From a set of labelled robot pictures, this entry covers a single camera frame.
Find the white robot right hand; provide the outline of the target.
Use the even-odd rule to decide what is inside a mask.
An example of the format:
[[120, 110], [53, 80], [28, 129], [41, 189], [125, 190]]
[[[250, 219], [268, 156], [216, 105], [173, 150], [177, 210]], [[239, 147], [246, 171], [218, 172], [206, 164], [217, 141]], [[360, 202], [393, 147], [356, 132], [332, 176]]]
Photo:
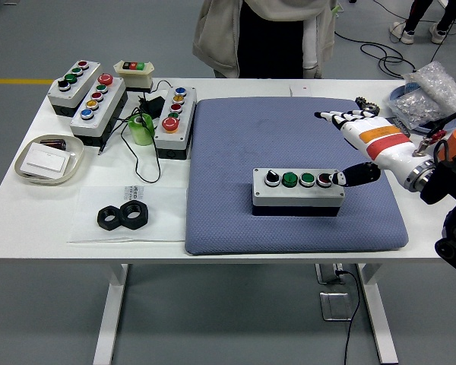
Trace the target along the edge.
[[420, 192], [421, 180], [435, 167], [429, 154], [415, 154], [417, 146], [383, 117], [363, 110], [316, 112], [315, 117], [332, 122], [349, 144], [378, 168], [391, 171], [410, 192]]

